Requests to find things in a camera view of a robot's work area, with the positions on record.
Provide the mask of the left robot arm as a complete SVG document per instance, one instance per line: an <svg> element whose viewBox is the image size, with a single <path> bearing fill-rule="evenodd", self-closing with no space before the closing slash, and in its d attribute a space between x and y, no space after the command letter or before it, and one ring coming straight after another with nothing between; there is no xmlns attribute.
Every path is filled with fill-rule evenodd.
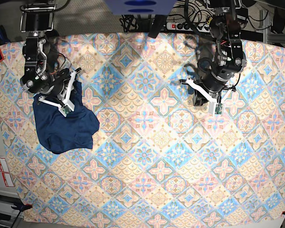
<svg viewBox="0 0 285 228"><path fill-rule="evenodd" d="M179 83L188 86L194 106L208 103L209 113L218 115L224 113L228 95L236 91L236 85L228 85L229 80L243 71L247 61L236 14L240 4L234 0L208 0L206 6L214 11L209 21L209 32L216 46L214 58L198 60L197 67L203 76L181 79Z"/></svg>

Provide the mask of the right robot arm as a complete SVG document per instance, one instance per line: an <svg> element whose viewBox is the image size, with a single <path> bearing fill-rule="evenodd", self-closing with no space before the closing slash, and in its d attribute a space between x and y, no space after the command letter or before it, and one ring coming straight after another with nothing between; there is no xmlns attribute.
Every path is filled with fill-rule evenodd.
<svg viewBox="0 0 285 228"><path fill-rule="evenodd" d="M19 8L20 30L27 34L22 48L25 65L21 87L29 94L39 95L39 102L57 107L63 116L75 110L70 96L81 69L63 68L58 61L63 54L49 41L47 33L53 31L55 13L68 4L58 7L54 0L33 0Z"/></svg>

